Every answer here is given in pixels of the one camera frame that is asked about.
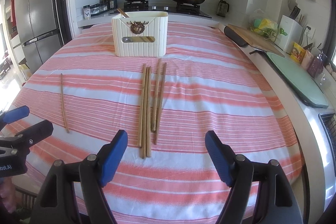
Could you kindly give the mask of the person's left hand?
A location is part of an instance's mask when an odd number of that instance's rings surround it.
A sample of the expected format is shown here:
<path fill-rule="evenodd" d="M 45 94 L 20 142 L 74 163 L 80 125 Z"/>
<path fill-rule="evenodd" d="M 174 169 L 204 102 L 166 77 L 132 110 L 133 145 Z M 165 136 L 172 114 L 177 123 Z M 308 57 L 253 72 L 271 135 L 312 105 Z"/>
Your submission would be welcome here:
<path fill-rule="evenodd" d="M 0 187 L 1 201 L 5 209 L 9 213 L 13 213 L 16 210 L 16 194 L 15 185 L 12 182 L 11 177 L 4 178 L 3 183 Z"/>

